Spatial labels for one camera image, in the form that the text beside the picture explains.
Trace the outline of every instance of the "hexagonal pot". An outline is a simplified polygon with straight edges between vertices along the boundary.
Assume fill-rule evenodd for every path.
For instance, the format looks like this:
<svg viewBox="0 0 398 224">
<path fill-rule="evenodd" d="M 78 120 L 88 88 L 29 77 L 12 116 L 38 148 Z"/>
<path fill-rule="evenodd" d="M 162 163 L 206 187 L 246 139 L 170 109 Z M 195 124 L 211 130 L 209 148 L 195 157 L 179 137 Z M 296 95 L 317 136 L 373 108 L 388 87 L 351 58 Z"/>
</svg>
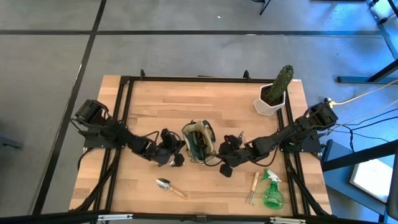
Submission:
<svg viewBox="0 0 398 224">
<path fill-rule="evenodd" d="M 254 108 L 256 109 L 258 114 L 270 116 L 270 115 L 273 115 L 275 113 L 275 111 L 277 111 L 279 108 L 281 108 L 285 105 L 285 97 L 286 97 L 285 92 L 284 92 L 284 95 L 282 96 L 282 98 L 283 98 L 282 103 L 275 105 L 275 106 L 270 106 L 270 105 L 268 105 L 268 103 L 264 102 L 261 99 L 262 89 L 270 88 L 271 85 L 272 85 L 272 83 L 260 87 L 259 98 L 254 101 Z"/>
</svg>

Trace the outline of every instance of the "wooden tabletop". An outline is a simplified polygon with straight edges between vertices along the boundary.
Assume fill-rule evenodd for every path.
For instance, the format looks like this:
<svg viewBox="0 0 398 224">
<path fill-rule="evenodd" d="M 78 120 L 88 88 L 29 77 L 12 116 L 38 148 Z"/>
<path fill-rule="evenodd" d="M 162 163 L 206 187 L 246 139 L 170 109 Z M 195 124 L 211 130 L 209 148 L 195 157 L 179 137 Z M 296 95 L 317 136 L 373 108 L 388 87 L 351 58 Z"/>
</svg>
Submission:
<svg viewBox="0 0 398 224">
<path fill-rule="evenodd" d="M 99 90 L 98 100 L 104 103 L 110 112 L 114 108 L 119 79 L 120 76 L 104 76 Z M 278 129 L 278 120 L 276 113 L 272 116 L 256 113 L 253 102 L 258 97 L 260 86 L 261 84 L 256 83 L 136 81 L 127 125 L 136 135 L 168 128 L 182 136 L 182 127 L 191 120 L 206 119 L 216 134 L 217 150 L 225 134 L 237 136 L 244 131 L 244 141 L 268 136 Z M 292 81 L 288 91 L 292 112 L 296 118 L 307 109 L 301 81 Z M 264 168 L 247 162 L 235 167 L 232 177 L 227 178 L 219 173 L 220 166 L 207 167 L 192 163 L 186 155 L 185 148 L 182 151 L 186 160 L 184 166 L 158 167 L 157 164 L 133 154 L 128 148 L 123 149 L 111 210 L 132 213 L 292 215 L 285 164 L 280 151 L 277 151 L 276 159 L 269 169 L 283 181 L 278 185 L 285 202 L 281 210 L 271 210 L 262 203 L 263 192 L 269 188 L 270 180 L 258 181 L 254 194 L 255 205 L 244 202 L 250 192 L 255 172 L 260 172 L 261 178 L 264 176 Z M 104 149 L 95 149 L 82 160 L 70 208 L 79 206 L 97 184 L 103 154 Z M 311 154 L 300 155 L 307 188 L 322 208 L 331 213 L 319 160 Z M 260 163 L 267 164 L 271 157 Z M 160 189 L 155 182 L 157 178 L 170 180 L 174 187 L 187 193 L 188 200 Z M 298 210 L 302 213 L 302 200 L 297 186 L 295 192 Z M 101 208 L 104 207 L 104 199 L 105 194 L 102 197 Z"/>
</svg>

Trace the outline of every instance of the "yellow cable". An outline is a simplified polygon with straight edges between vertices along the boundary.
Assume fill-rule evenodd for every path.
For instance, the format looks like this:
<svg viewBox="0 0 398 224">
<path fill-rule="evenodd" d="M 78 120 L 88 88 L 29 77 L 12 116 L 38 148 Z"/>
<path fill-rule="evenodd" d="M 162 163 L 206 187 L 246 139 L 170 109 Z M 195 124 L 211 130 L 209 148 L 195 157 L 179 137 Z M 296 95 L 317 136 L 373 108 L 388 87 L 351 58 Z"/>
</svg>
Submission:
<svg viewBox="0 0 398 224">
<path fill-rule="evenodd" d="M 380 109 L 378 109 L 378 110 L 375 110 L 375 111 L 372 111 L 372 112 L 368 113 L 367 115 L 360 116 L 360 117 L 358 117 L 358 118 L 352 119 L 351 121 L 347 121 L 347 122 L 345 122 L 345 123 L 343 123 L 343 124 L 339 124 L 339 125 L 337 125 L 336 127 L 334 127 L 333 129 L 330 129 L 330 131 L 328 132 L 328 134 L 330 134 L 334 129 L 336 129 L 336 128 L 342 126 L 342 125 L 346 125 L 346 124 L 351 123 L 351 122 L 353 122 L 353 121 L 356 121 L 356 120 L 365 118 L 365 117 L 367 117 L 367 116 L 369 116 L 369 115 L 372 115 L 372 114 L 375 114 L 375 113 L 377 113 L 377 112 L 380 112 L 380 111 L 382 111 L 382 110 L 384 110 L 384 109 L 390 107 L 391 105 L 393 105 L 394 103 L 397 103 L 397 102 L 398 102 L 398 100 L 395 100 L 394 102 L 388 104 L 387 106 L 383 106 L 382 108 L 380 108 Z"/>
<path fill-rule="evenodd" d="M 336 102 L 332 101 L 332 100 L 329 98 L 329 101 L 330 101 L 330 102 L 329 102 L 330 108 L 333 108 L 333 105 L 343 105 L 343 104 L 345 104 L 345 103 L 349 103 L 349 102 L 354 101 L 354 100 L 356 100 L 356 99 L 358 99 L 358 98 L 360 98 L 360 97 L 362 97 L 362 96 L 366 96 L 366 95 L 368 95 L 368 94 L 370 94 L 370 93 L 374 93 L 375 91 L 381 90 L 382 88 L 385 88 L 385 87 L 387 87 L 387 86 L 389 86 L 389 85 L 391 85 L 391 84 L 394 84 L 395 82 L 398 82 L 398 79 L 397 79 L 397 80 L 394 80 L 394 81 L 392 81 L 392 82 L 389 82 L 389 83 L 385 84 L 384 86 L 382 86 L 382 87 L 380 87 L 380 88 L 378 88 L 378 89 L 369 91 L 369 92 L 367 92 L 367 93 L 364 93 L 364 94 L 362 94 L 362 95 L 359 95 L 359 96 L 357 96 L 357 97 L 354 97 L 354 98 L 352 98 L 352 99 L 350 99 L 350 100 L 346 100 L 346 101 L 341 102 L 341 103 L 336 103 Z"/>
</svg>

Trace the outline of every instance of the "gray floor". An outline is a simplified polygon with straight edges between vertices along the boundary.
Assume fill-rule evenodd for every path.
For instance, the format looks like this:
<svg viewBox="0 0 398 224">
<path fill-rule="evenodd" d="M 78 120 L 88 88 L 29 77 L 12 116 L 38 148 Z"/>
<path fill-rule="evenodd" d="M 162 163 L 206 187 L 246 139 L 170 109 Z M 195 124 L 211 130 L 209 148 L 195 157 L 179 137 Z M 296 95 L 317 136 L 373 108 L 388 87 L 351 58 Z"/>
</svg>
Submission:
<svg viewBox="0 0 398 224">
<path fill-rule="evenodd" d="M 0 29 L 91 29 L 99 4 L 1 0 Z M 113 0 L 105 7 L 99 29 L 378 30 L 364 2 L 274 0 L 261 17 L 260 8 L 238 0 Z M 87 36 L 0 35 L 0 134 L 24 143 L 19 151 L 1 148 L 2 217 L 29 213 L 87 40 Z M 96 98 L 103 75 L 138 75 L 143 68 L 147 75 L 241 77 L 249 70 L 252 77 L 273 78 L 285 64 L 293 65 L 295 78 L 303 80 L 309 105 L 324 97 L 344 101 L 377 86 L 337 84 L 337 76 L 370 76 L 393 60 L 384 39 L 377 36 L 97 36 L 76 108 L 87 98 Z M 350 120 L 397 99 L 396 89 L 389 86 L 335 111 L 341 122 Z M 393 120 L 358 133 L 394 140 L 397 123 Z M 348 146 L 347 134 L 330 137 Z M 382 143 L 365 140 L 355 137 L 356 150 Z M 82 144 L 83 138 L 70 127 L 44 212 L 68 209 Z M 392 160 L 383 159 L 386 164 Z M 334 190 L 328 193 L 335 215 L 377 221 L 367 208 Z"/>
</svg>

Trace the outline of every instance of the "green spray bottle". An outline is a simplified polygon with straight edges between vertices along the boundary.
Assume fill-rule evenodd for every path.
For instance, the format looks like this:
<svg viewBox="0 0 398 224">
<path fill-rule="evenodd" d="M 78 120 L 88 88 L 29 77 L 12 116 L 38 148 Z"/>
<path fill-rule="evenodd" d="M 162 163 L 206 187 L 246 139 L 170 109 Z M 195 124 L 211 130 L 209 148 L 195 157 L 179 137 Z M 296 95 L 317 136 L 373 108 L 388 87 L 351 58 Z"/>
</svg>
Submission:
<svg viewBox="0 0 398 224">
<path fill-rule="evenodd" d="M 271 179 L 271 186 L 264 192 L 262 202 L 264 205 L 271 209 L 281 209 L 284 207 L 284 196 L 278 191 L 278 182 L 282 182 L 273 171 L 265 169 L 265 176 L 262 180 Z"/>
</svg>

